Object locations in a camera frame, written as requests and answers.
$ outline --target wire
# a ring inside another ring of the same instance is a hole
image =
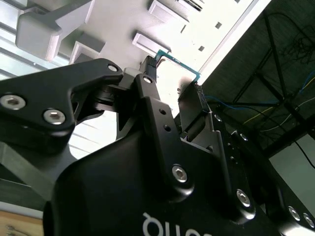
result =
[[[295,109],[297,110],[299,107],[303,106],[305,103],[308,103],[310,101],[313,101],[315,99],[315,97],[305,101],[305,102],[302,102],[300,105],[298,105]],[[289,114],[284,121],[282,121],[282,123],[280,125],[283,125],[290,117],[291,117],[292,114]],[[272,127],[270,129],[265,129],[265,130],[261,130],[261,132],[267,132],[267,131],[271,131],[271,130],[274,130],[274,129],[277,129],[278,127],[280,127],[279,125],[275,126],[275,127]]]
[[[213,96],[210,96],[210,95],[206,95],[205,97],[206,97],[206,98],[211,98],[211,99],[213,99],[213,100],[216,100],[216,101],[218,101],[219,103],[225,105],[226,107],[231,108],[231,109],[234,109],[234,110],[244,110],[244,109],[245,109],[245,108],[241,108],[241,107],[232,107],[232,106],[230,106],[230,105],[225,104],[225,103],[222,102],[220,99],[218,99],[218,98],[216,98],[216,97],[213,97]],[[274,108],[274,107],[267,108],[266,110],[262,111],[262,113],[267,112],[267,111],[269,111],[269,110],[272,109],[272,108]],[[251,121],[252,119],[255,119],[255,118],[258,117],[258,116],[260,116],[260,114],[254,116],[254,117],[252,117],[252,118],[250,118],[250,119],[248,119],[248,120],[245,121],[243,124],[246,124],[247,122]]]
[[[218,99],[218,98],[216,98],[216,97],[213,97],[213,96],[210,96],[210,95],[206,95],[205,97],[206,97],[206,98],[211,98],[211,99],[213,99],[213,100],[216,100],[216,101],[218,101],[219,103],[225,105],[225,106],[228,107],[228,108],[231,108],[231,109],[234,109],[234,110],[244,110],[244,108],[238,108],[238,107],[229,106],[229,105],[225,104],[224,102],[222,102],[220,99]]]
[[[274,108],[274,107],[269,107],[269,108],[267,108],[266,110],[262,111],[261,114],[263,114],[263,113],[265,113],[265,112],[267,112],[267,111],[269,111],[269,110],[271,110],[271,109],[273,109],[273,108]],[[243,124],[246,124],[246,123],[250,122],[251,120],[255,119],[256,117],[260,116],[261,114],[257,114],[256,116],[253,116],[252,118],[249,118],[249,119],[248,119],[247,121],[245,121]]]
[[[313,36],[308,36],[304,32],[305,29],[310,28],[314,33],[315,32],[314,28],[308,25],[301,29],[289,16],[280,12],[270,14],[269,16],[272,15],[282,15],[286,17],[287,19],[290,20],[292,24],[294,24],[294,26],[299,31],[298,34],[294,37],[292,43],[284,48],[284,50],[282,51],[282,55],[293,57],[292,58],[293,60],[300,61],[301,63],[306,64],[309,64],[310,62],[314,61],[313,54],[315,51],[315,43],[311,39],[313,38]]]
[[[315,80],[315,77],[312,78],[312,79],[307,83],[307,85],[305,85],[302,89],[305,89],[308,85],[310,85],[310,83],[313,82],[313,80]]]
[[[256,110],[255,108],[252,107],[246,107],[246,106],[242,106],[241,108],[247,108],[247,109],[251,109],[253,111],[256,111],[258,113],[260,113],[261,115],[263,115],[264,117],[268,118],[269,120],[271,120],[273,123],[275,123],[277,126],[279,126],[285,133],[287,132],[278,122],[276,122],[274,119],[270,118],[269,116],[266,116],[264,113]],[[301,152],[304,154],[304,156],[306,157],[307,161],[309,162],[309,164],[315,169],[314,164],[311,162],[311,160],[309,159],[309,157],[306,155],[306,153],[304,152],[304,150],[302,149],[302,147],[297,143],[297,141],[295,141],[295,144],[299,147],[299,149],[301,150]]]
[[[308,77],[306,78],[306,80],[305,80],[305,82],[304,82],[304,84],[303,84],[303,86],[302,86],[302,88],[301,88],[301,90],[299,91],[299,93],[301,93],[302,91],[303,91],[303,89],[305,89],[312,81],[313,81],[313,79],[315,78],[312,78],[311,79],[311,81],[309,81],[309,79],[314,75],[314,73],[315,73],[315,70],[313,70],[309,75],[308,75]]]

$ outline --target yellow cable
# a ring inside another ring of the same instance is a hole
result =
[[[315,77],[314,78],[312,78],[305,86],[304,86],[304,88],[303,89],[305,89],[308,85],[310,85],[310,83],[313,81],[313,80],[315,80]]]
[[[313,82],[313,80],[315,80],[315,77],[314,78],[312,78],[302,89],[305,89],[308,85],[310,85],[311,84],[311,82]],[[270,109],[273,109],[274,107],[270,107],[270,108],[268,108],[268,109],[266,109],[266,110],[264,110],[263,112],[261,112],[261,113],[265,113],[265,112],[267,112],[267,111],[269,111]],[[257,118],[258,116],[260,116],[261,114],[259,113],[258,115],[256,115],[256,116],[254,116],[254,117],[252,117],[252,118],[250,118],[250,119],[248,119],[247,121],[245,121],[243,124],[246,124],[247,122],[249,122],[249,121],[251,121],[252,119],[255,119],[255,118]]]
[[[267,108],[266,110],[262,111],[261,113],[265,113],[265,112],[267,112],[267,111],[269,111],[270,109],[273,109],[273,108],[274,108],[274,107],[269,107],[269,108]],[[256,115],[256,116],[254,116],[254,117],[248,119],[248,120],[245,121],[243,124],[246,124],[247,122],[251,121],[252,119],[255,119],[256,117],[260,116],[261,113],[259,113],[258,115]]]

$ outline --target grey wall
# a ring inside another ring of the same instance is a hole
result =
[[[298,140],[298,143],[315,165],[315,141],[306,135]],[[315,216],[315,169],[308,163],[298,146],[292,144],[273,156],[270,161],[297,197]]]

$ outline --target silver bolt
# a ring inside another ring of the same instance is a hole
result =
[[[147,82],[147,83],[149,83],[149,84],[152,83],[151,79],[149,79],[149,78],[147,78],[147,77],[143,77],[143,79],[144,79],[145,82]]]
[[[250,207],[251,206],[251,201],[248,198],[248,196],[244,193],[243,190],[238,189],[236,191],[236,196],[238,198],[238,200],[240,200],[240,202],[245,206],[245,207]]]
[[[172,173],[175,179],[180,183],[185,183],[188,179],[186,171],[181,166],[173,166]]]
[[[44,119],[51,124],[62,124],[65,121],[64,113],[58,110],[47,110],[44,112]]]
[[[215,115],[215,118],[216,118],[218,121],[220,121],[220,122],[222,121],[221,118],[220,118],[218,115]]]
[[[108,67],[108,69],[110,69],[112,71],[115,71],[115,72],[118,71],[118,69],[113,65],[108,65],[107,67]]]
[[[240,134],[240,136],[244,141],[248,141],[247,137],[244,134]]]
[[[313,220],[311,220],[311,218],[309,217],[309,215],[307,215],[306,213],[303,213],[304,219],[307,221],[307,223],[312,227],[315,228],[315,224],[313,222]]]
[[[234,156],[230,156],[230,159],[237,164],[237,161]]]
[[[300,218],[299,214],[296,212],[296,210],[295,210],[293,207],[291,207],[291,206],[289,206],[288,208],[289,208],[289,212],[290,212],[290,214],[292,215],[292,217],[293,217],[296,221],[300,221],[301,218]]]
[[[17,95],[5,95],[0,98],[0,104],[10,110],[19,110],[26,106],[26,102],[23,98]]]

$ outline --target wooden surface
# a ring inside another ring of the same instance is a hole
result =
[[[7,225],[13,226],[29,236],[44,235],[42,220],[0,211],[0,236],[5,236],[8,232],[14,233],[16,236],[25,236],[17,231],[9,231],[6,228]]]

